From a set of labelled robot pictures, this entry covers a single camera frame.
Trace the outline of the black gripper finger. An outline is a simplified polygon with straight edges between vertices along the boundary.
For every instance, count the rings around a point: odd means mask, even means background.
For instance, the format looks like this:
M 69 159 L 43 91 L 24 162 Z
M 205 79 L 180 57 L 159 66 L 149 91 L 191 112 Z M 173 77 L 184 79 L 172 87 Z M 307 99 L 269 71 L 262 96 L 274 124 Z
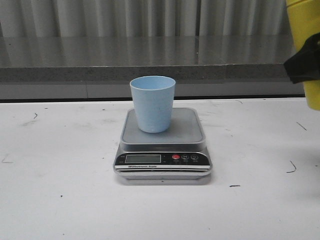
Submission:
M 320 33 L 310 36 L 284 68 L 293 84 L 320 79 Z

